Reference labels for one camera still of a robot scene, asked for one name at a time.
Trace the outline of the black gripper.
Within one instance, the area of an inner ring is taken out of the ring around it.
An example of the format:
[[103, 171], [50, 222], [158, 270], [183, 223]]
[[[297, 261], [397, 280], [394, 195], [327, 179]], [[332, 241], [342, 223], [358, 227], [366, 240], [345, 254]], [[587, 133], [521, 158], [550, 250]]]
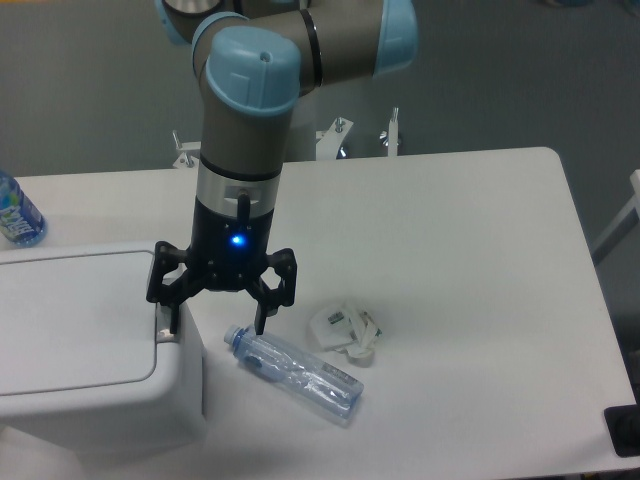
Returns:
[[[267, 318], [295, 302], [297, 261], [291, 248], [266, 254], [274, 213], [241, 223], [234, 217], [194, 205], [189, 248], [167, 241], [155, 244], [146, 300], [170, 310], [171, 334], [178, 333], [180, 306], [203, 288], [236, 292], [245, 289], [257, 302], [256, 334], [263, 334]], [[271, 268], [279, 278], [275, 289], [261, 275]]]

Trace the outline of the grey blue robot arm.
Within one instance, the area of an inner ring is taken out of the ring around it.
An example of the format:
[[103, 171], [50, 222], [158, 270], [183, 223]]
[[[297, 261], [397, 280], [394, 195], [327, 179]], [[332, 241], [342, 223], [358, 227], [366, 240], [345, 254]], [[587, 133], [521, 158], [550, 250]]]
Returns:
[[204, 291], [248, 292], [254, 328], [294, 303], [290, 249], [267, 250], [298, 99], [324, 85], [407, 67], [418, 49], [409, 1], [159, 1], [171, 41], [191, 48], [204, 107], [188, 248], [156, 244], [147, 300], [180, 328]]

